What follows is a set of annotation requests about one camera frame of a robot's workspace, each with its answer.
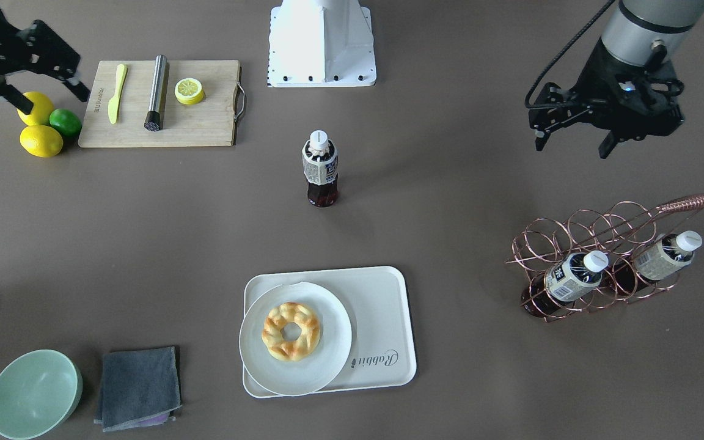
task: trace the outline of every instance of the plastic bottle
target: plastic bottle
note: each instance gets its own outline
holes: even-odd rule
[[[702,237],[694,231],[657,237],[634,262],[615,265],[615,282],[628,293],[643,290],[692,264],[700,246]]]
[[[318,208],[334,204],[339,198],[339,151],[327,133],[311,133],[302,148],[302,164],[308,181],[308,201]]]
[[[521,296],[521,303],[525,303],[523,309],[535,317],[544,318],[561,309],[561,306],[570,306],[576,299],[599,286],[603,275],[601,271],[608,264],[608,257],[601,251],[569,254],[544,275],[535,278],[525,289]]]

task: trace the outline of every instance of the bread hole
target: bread hole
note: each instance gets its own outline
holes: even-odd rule
[[[296,340],[299,336],[301,336],[301,326],[296,323],[289,323],[282,329],[284,340]]]

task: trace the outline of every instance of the mint green bowl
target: mint green bowl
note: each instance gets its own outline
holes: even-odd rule
[[[75,411],[82,388],[81,372],[58,351],[18,357],[0,373],[0,434],[12,440],[45,434]]]

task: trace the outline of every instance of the bottle rack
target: bottle rack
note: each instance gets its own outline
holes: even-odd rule
[[[608,254],[611,264],[604,270],[599,287],[572,304],[564,306],[557,303],[543,285],[534,286],[528,295],[523,295],[523,298],[528,298],[520,306],[531,301],[532,306],[544,313],[545,322],[550,323],[578,312],[598,312],[616,304],[636,303],[657,293],[667,292],[677,284],[679,273],[657,282],[649,282],[637,276],[637,283],[645,284],[646,287],[631,287],[629,290],[615,277],[625,267],[632,268],[631,261],[654,242],[660,234],[660,226],[666,231],[663,234],[673,233],[677,226],[702,209],[704,194],[695,194],[659,204],[652,209],[632,201],[620,201],[604,212],[580,209],[564,222],[537,218],[514,237],[512,259],[506,261],[525,270],[529,282],[526,290],[530,290],[540,275],[544,275],[550,267],[572,252],[599,250]],[[681,213],[686,215],[676,221],[674,215]],[[553,313],[541,310],[534,301],[540,295],[545,295],[559,309]]]

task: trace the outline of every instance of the metal muddler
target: metal muddler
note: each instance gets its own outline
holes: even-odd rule
[[[151,84],[151,100],[148,101],[148,114],[145,115],[145,127],[148,131],[159,131],[162,129],[162,116],[159,111],[162,108],[162,96],[164,95],[164,72],[167,68],[167,58],[164,55],[156,56],[156,67],[154,67],[154,81]]]

